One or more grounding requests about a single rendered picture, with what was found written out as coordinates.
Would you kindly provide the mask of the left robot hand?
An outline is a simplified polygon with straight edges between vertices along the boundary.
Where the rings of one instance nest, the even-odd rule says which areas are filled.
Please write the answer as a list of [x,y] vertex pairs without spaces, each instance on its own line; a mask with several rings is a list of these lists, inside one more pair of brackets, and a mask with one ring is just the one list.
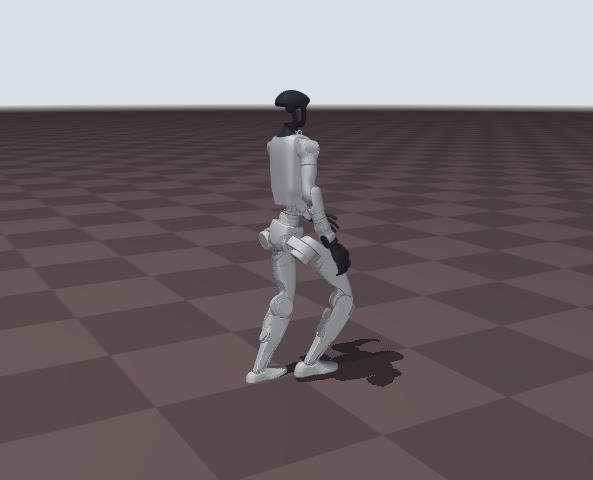
[[[336,228],[337,228],[337,229],[339,229],[339,226],[338,226],[338,225],[337,225],[337,224],[336,224],[336,223],[335,223],[333,220],[331,220],[331,219],[329,219],[329,218],[328,218],[328,217],[330,217],[330,218],[332,218],[332,219],[334,219],[334,220],[337,220],[337,217],[335,217],[335,216],[334,216],[334,215],[332,215],[332,214],[327,214],[327,213],[325,213],[325,214],[326,214],[326,216],[327,216],[328,222],[332,223],[334,226],[336,226]],[[307,220],[307,219],[306,219],[306,220]],[[312,222],[312,223],[313,223],[313,220],[312,220],[312,219],[311,219],[311,220],[308,220],[308,221],[310,221],[310,222]],[[331,227],[331,229],[334,231],[334,233],[337,233],[337,232],[336,232],[336,230],[334,229],[334,227],[333,227],[331,224],[330,224],[330,227]]]

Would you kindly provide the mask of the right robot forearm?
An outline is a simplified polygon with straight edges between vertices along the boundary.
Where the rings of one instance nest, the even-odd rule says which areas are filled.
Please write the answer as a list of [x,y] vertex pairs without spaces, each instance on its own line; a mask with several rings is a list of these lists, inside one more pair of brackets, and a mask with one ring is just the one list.
[[314,229],[319,236],[319,240],[321,236],[325,236],[331,243],[335,239],[335,234],[331,230],[330,223],[325,214],[322,191],[318,186],[311,189],[311,198],[313,205],[309,206],[307,210],[313,220]]

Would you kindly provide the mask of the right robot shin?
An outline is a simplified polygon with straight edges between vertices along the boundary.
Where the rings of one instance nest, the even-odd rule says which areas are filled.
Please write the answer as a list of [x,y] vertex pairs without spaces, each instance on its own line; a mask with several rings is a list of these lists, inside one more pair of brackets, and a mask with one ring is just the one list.
[[[328,348],[328,345],[330,345],[339,335],[350,318],[354,308],[355,304],[353,304],[352,298],[349,295],[343,294],[337,298],[332,309],[326,308],[324,310],[319,325],[317,326],[315,339],[304,359],[304,361],[308,359],[306,362],[308,366],[316,365],[319,358]],[[316,361],[313,363],[315,359]],[[311,363],[308,364],[309,362]]]

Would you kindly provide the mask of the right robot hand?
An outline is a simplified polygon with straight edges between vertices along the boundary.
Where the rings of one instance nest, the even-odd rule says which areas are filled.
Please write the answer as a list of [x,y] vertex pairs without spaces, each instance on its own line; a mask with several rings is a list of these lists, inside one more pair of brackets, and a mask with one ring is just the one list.
[[330,243],[325,236],[320,237],[321,242],[325,246],[325,248],[329,248],[331,251],[331,255],[333,260],[336,262],[338,273],[336,276],[342,275],[348,271],[350,267],[350,259],[349,251],[343,247],[341,244],[338,244],[338,239],[335,236],[335,239]]

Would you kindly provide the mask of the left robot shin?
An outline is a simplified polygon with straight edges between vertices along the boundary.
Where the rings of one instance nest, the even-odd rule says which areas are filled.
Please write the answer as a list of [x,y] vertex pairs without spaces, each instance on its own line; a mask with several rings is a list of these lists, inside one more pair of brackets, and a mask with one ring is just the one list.
[[[290,319],[292,317],[293,310],[294,310],[294,308],[292,309],[292,312],[286,317],[278,317],[278,316],[274,316],[271,313],[270,304],[269,304],[269,310],[264,318],[262,332],[259,337],[261,342],[260,342],[258,355],[257,355],[256,361],[254,364],[254,368],[253,368],[253,371],[256,368],[256,373],[258,373],[258,374],[264,373],[263,371],[265,371],[268,363],[270,362],[270,360],[274,354],[274,351],[280,344],[280,342],[285,334],[285,331],[286,331],[288,324],[290,322]],[[266,365],[265,365],[265,363],[266,363]],[[264,365],[265,365],[265,367],[262,371],[262,368]],[[258,369],[260,370],[259,372],[258,372]]]

